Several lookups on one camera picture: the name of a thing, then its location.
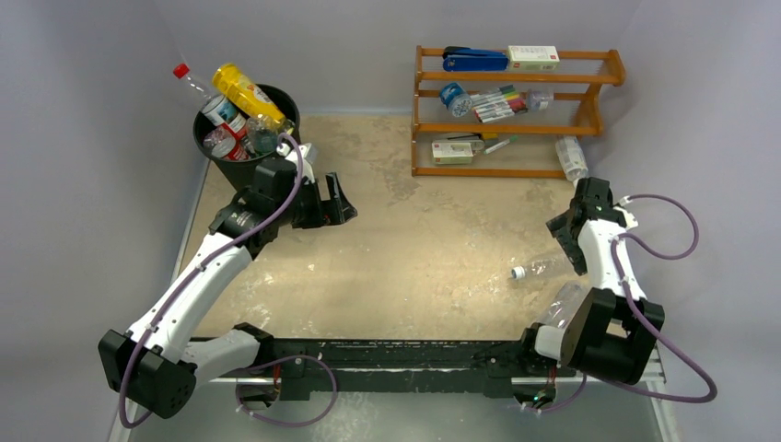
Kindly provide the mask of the clear bottle white cap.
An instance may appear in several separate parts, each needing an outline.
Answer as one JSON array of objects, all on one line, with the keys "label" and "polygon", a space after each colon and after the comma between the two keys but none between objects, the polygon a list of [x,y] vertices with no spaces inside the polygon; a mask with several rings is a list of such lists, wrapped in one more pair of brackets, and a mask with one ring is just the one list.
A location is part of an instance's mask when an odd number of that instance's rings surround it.
[{"label": "clear bottle white cap", "polygon": [[573,266],[566,256],[546,256],[536,258],[520,266],[513,267],[510,271],[511,278],[520,280],[541,280],[543,278],[555,278],[573,272]]}]

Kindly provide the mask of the yellow lemon drink bottle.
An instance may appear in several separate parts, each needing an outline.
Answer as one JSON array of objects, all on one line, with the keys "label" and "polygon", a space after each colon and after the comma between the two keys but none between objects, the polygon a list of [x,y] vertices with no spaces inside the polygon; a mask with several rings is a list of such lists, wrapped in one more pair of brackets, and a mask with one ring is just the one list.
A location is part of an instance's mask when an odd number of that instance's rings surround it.
[{"label": "yellow lemon drink bottle", "polygon": [[293,133],[295,124],[235,64],[220,66],[212,78],[212,83],[250,117],[267,120],[270,128],[278,134]]}]

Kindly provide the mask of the red cap bottle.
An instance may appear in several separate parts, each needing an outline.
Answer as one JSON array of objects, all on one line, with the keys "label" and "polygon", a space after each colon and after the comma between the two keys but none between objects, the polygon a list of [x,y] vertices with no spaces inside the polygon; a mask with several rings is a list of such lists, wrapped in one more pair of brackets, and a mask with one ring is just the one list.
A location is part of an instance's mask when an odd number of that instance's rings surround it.
[{"label": "red cap bottle", "polygon": [[187,64],[178,64],[172,74],[187,88],[199,112],[214,127],[228,130],[237,140],[246,135],[246,118],[224,94],[196,76]]}]

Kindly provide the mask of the dark green label bottle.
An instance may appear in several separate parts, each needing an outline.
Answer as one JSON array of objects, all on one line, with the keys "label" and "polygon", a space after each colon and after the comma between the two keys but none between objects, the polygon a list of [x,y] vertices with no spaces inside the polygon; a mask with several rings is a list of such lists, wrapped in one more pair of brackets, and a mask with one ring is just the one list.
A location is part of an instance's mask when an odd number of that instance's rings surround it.
[{"label": "dark green label bottle", "polygon": [[253,117],[247,121],[247,135],[258,156],[276,151],[279,131],[280,124],[267,116]]}]

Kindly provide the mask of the blue label plastic bottle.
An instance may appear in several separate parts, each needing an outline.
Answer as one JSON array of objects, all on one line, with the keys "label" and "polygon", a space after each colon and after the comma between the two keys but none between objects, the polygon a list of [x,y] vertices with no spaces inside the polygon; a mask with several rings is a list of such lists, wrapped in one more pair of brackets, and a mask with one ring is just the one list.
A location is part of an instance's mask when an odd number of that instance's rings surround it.
[{"label": "blue label plastic bottle", "polygon": [[203,141],[204,149],[214,158],[226,161],[245,161],[250,158],[245,148],[224,127],[211,131]]}]

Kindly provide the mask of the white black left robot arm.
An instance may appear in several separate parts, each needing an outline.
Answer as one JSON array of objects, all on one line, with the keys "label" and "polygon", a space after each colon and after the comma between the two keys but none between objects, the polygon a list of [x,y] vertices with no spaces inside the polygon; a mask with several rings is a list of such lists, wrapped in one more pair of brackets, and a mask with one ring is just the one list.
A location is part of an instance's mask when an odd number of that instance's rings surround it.
[{"label": "white black left robot arm", "polygon": [[225,335],[193,342],[194,330],[223,291],[277,238],[283,226],[311,229],[338,226],[356,217],[336,173],[325,176],[329,197],[321,199],[317,180],[304,173],[304,161],[266,158],[252,185],[236,192],[220,209],[196,252],[160,300],[124,332],[107,331],[99,356],[112,390],[120,395],[120,418],[131,421],[126,403],[168,419],[194,391],[233,370],[261,377],[284,368],[301,372],[310,355],[284,348],[272,335],[248,323]]}]

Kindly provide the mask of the clear bottle under right arm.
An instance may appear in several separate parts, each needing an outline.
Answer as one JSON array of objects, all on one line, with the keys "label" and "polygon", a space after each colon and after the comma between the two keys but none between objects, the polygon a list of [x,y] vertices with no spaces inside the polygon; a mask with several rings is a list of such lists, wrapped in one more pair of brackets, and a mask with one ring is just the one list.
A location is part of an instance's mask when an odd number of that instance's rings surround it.
[{"label": "clear bottle under right arm", "polygon": [[554,296],[549,307],[538,317],[537,322],[565,329],[579,310],[588,292],[589,288],[578,281],[565,283]]}]

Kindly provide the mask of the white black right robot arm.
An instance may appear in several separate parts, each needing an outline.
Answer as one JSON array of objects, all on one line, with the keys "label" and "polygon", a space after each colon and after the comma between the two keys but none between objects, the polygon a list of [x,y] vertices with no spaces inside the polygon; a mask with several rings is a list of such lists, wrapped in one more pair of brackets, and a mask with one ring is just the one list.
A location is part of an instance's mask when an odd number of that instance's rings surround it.
[{"label": "white black right robot arm", "polygon": [[633,218],[613,201],[610,184],[598,178],[577,182],[568,209],[546,224],[578,275],[590,289],[564,329],[539,322],[527,328],[517,350],[519,367],[538,375],[553,363],[602,380],[635,385],[646,369],[656,337],[642,324],[660,328],[661,305],[649,302],[622,254],[617,237]]}]

